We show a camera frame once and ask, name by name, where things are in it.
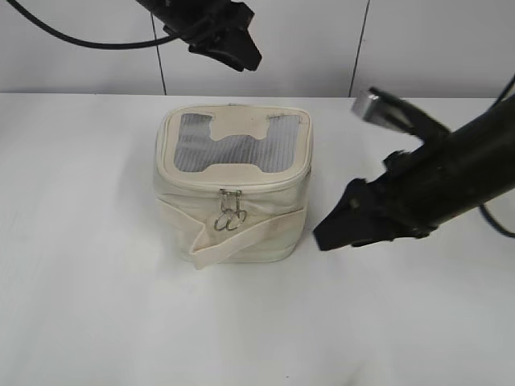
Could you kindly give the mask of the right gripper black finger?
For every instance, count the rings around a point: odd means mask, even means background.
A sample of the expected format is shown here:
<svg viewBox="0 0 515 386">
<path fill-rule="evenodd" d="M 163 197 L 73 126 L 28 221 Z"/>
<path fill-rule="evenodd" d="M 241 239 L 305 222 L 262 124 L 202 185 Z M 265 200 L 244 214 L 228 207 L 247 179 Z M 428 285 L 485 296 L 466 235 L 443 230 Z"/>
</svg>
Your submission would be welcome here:
<svg viewBox="0 0 515 386">
<path fill-rule="evenodd" d="M 385 223 L 377 216 L 376 209 L 371 196 L 344 194 L 313 231 L 319 250 L 359 247 L 386 240 Z"/>
</svg>

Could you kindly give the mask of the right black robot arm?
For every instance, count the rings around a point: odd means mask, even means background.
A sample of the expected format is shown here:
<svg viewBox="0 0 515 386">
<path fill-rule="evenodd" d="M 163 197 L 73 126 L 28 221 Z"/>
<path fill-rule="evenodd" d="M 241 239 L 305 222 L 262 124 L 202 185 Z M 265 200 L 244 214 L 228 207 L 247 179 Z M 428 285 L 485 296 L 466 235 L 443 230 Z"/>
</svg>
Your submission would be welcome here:
<svg viewBox="0 0 515 386">
<path fill-rule="evenodd" d="M 456 131 L 379 88 L 357 97 L 352 111 L 362 121 L 422 144 L 391 153 L 385 172 L 372 182 L 354 179 L 346 186 L 313 231 L 319 250 L 422 239 L 475 208 L 497 232 L 513 237 L 486 208 L 514 188 L 513 87 L 510 80 L 489 109 Z"/>
</svg>

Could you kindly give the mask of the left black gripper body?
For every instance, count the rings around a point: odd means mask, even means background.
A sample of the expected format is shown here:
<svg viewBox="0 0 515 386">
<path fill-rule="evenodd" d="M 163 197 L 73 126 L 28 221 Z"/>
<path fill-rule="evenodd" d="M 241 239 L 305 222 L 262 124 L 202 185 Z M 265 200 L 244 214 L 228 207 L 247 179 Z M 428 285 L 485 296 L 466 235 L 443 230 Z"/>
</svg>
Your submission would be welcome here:
<svg viewBox="0 0 515 386">
<path fill-rule="evenodd" d="M 217 38 L 228 30 L 247 30 L 254 12 L 239 1 L 166 1 L 167 33 L 177 33 L 193 46 L 212 51 Z"/>
</svg>

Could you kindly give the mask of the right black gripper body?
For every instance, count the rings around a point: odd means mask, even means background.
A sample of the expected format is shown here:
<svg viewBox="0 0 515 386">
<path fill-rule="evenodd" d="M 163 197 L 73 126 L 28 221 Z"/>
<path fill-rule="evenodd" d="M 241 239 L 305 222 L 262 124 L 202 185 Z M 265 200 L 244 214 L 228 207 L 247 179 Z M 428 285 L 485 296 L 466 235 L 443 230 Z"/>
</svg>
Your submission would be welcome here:
<svg viewBox="0 0 515 386">
<path fill-rule="evenodd" d="M 395 184 L 391 169 L 395 161 L 402 156 L 401 152 L 391 154 L 386 161 L 386 171 L 377 179 L 369 182 L 365 179 L 354 179 L 345 188 L 344 194 L 353 193 L 358 196 L 374 198 L 375 212 L 385 223 L 386 240 L 399 238 L 422 239 L 429 236 L 436 227 L 426 220 L 421 220 L 410 210 L 402 198 L 401 189 Z"/>
</svg>

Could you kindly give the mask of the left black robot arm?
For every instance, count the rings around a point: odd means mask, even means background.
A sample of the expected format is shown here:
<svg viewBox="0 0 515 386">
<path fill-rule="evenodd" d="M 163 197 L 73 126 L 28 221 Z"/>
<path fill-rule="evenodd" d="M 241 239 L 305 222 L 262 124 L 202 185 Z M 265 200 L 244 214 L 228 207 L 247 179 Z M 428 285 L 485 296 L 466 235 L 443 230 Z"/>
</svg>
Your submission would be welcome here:
<svg viewBox="0 0 515 386">
<path fill-rule="evenodd" d="M 249 25 L 254 12 L 243 2 L 141 1 L 139 3 L 163 23 L 169 35 L 178 35 L 188 50 L 238 71 L 255 71 L 262 55 Z"/>
</svg>

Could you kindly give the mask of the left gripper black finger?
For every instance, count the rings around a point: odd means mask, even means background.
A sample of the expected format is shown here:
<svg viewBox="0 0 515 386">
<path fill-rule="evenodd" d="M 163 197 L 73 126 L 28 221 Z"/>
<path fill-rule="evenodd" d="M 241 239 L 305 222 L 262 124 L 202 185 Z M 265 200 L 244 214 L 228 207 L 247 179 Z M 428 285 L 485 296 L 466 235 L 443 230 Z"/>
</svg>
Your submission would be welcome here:
<svg viewBox="0 0 515 386">
<path fill-rule="evenodd" d="M 247 30 L 226 31 L 212 45 L 212 53 L 238 72 L 255 72 L 262 61 L 261 52 Z"/>
</svg>

